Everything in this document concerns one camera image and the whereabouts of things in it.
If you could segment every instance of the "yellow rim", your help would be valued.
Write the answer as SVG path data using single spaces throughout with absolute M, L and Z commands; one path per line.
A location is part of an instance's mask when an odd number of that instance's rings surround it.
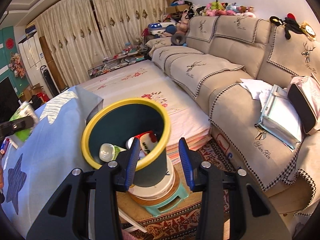
M 148 166 L 150 163 L 152 163 L 158 156 L 163 152 L 164 148 L 166 147 L 169 137 L 170 137 L 170 119 L 169 115 L 167 114 L 165 108 L 161 106 L 161 104 L 152 101 L 150 99 L 146 98 L 128 98 L 124 99 L 118 102 L 115 102 L 111 104 L 110 106 L 107 106 L 106 108 L 99 111 L 88 123 L 86 128 L 84 129 L 84 132 L 82 134 L 81 139 L 81 150 L 84 158 L 86 161 L 95 169 L 99 169 L 102 165 L 97 163 L 91 156 L 90 150 L 89 150 L 89 137 L 91 134 L 91 131 L 93 127 L 96 125 L 96 123 L 103 117 L 105 114 L 109 113 L 110 111 L 124 105 L 131 105 L 131 104 L 142 104 L 147 105 L 155 109 L 164 120 L 164 129 L 162 136 L 156 145 L 156 147 L 152 150 L 154 154 L 148 154 L 146 157 L 144 157 L 142 160 L 139 160 L 137 163 L 136 171 L 143 169 L 144 167 Z

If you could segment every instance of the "bed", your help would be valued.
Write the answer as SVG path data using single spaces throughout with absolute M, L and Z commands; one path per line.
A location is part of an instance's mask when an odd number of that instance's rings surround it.
M 201 108 L 151 61 L 136 63 L 79 85 L 103 98 L 103 107 L 125 98 L 142 97 L 165 107 L 171 120 L 166 147 L 173 164 L 180 162 L 178 141 L 184 137 L 192 150 L 210 139 L 210 122 Z

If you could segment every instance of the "beige leather sofa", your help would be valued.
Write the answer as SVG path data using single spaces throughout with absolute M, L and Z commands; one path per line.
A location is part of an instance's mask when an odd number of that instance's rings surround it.
M 260 101 L 238 83 L 260 79 L 284 88 L 292 75 L 314 73 L 320 79 L 320 47 L 305 35 L 291 36 L 286 40 L 283 27 L 262 19 L 194 17 L 188 47 L 171 46 L 170 37 L 147 44 L 152 61 L 209 116 L 212 136 L 231 163 L 256 179 L 279 213 L 301 211 L 319 199 L 308 156 L 316 154 L 320 135 L 291 151 L 255 127 Z

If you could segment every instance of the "teal stool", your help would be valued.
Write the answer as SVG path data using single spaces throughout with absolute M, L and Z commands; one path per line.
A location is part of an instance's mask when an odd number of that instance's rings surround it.
M 189 194 L 186 192 L 182 183 L 180 183 L 176 192 L 173 193 L 173 195 L 165 201 L 153 206 L 141 206 L 144 207 L 151 215 L 157 217 L 161 213 L 165 213 L 173 209 L 176 205 L 178 205 L 181 202 L 181 200 L 186 199 L 188 196 Z

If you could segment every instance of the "teal wall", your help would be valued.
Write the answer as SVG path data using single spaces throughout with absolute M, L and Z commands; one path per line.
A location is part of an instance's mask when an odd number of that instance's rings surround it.
M 14 46 L 12 49 L 7 49 L 5 45 L 5 42 L 8 38 L 13 39 Z M 14 39 L 13 26 L 6 27 L 0 30 L 0 44 L 1 43 L 3 44 L 3 48 L 0 49 L 0 71 L 4 66 L 10 63 L 11 52 L 13 54 L 18 53 L 17 44 Z M 17 95 L 23 92 L 23 90 L 29 85 L 26 76 L 24 78 L 20 78 L 19 76 L 16 78 L 10 68 L 0 75 L 0 82 L 7 76 L 9 76 L 12 86 L 17 89 Z

